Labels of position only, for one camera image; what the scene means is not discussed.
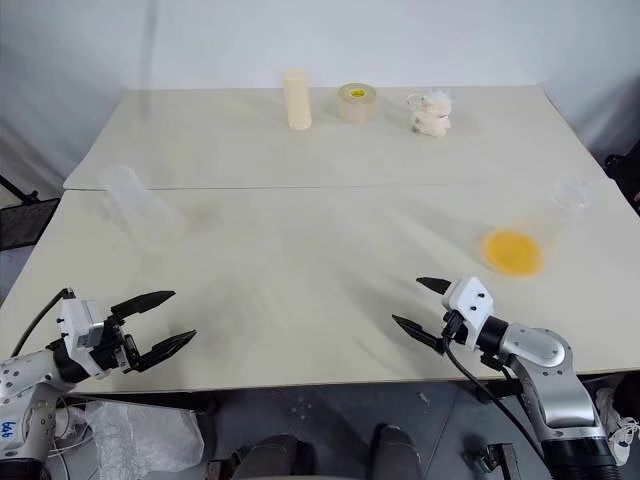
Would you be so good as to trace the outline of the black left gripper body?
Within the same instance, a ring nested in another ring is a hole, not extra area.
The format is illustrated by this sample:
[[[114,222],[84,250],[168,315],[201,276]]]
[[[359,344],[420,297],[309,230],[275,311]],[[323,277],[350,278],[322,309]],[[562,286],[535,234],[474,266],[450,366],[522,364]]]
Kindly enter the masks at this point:
[[[109,316],[104,322],[100,342],[90,353],[104,371],[119,368],[128,373],[139,366],[140,353],[133,337],[123,332],[123,325],[123,320]]]

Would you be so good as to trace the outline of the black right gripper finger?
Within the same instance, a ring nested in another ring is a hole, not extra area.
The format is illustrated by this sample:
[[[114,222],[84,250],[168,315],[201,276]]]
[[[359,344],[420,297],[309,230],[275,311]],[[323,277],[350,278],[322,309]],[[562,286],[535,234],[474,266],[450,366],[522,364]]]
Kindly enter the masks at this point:
[[[452,282],[449,280],[434,277],[419,277],[416,281],[441,296],[444,296],[452,285]]]
[[[395,323],[411,338],[419,343],[426,345],[439,355],[445,354],[444,339],[427,333],[420,324],[413,322],[402,316],[393,314],[392,319]]]

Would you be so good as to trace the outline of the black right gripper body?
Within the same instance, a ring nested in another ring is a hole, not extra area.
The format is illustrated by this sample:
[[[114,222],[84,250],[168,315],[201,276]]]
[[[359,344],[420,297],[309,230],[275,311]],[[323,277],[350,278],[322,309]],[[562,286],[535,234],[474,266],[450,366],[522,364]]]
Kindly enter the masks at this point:
[[[469,329],[464,323],[464,317],[457,311],[448,311],[444,315],[444,328],[441,332],[441,343],[444,350],[450,347],[452,342],[472,350],[473,347],[467,345],[469,340]]]

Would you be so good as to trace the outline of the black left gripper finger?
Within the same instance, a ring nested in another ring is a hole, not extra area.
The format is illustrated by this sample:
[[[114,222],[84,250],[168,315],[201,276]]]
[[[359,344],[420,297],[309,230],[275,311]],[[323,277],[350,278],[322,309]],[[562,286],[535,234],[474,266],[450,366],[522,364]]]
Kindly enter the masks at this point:
[[[149,352],[139,357],[135,366],[137,372],[144,372],[175,355],[196,335],[195,330],[174,335],[155,344]]]
[[[123,321],[131,315],[142,314],[158,307],[175,294],[175,291],[162,290],[138,295],[113,306],[111,308],[112,317],[117,321]]]

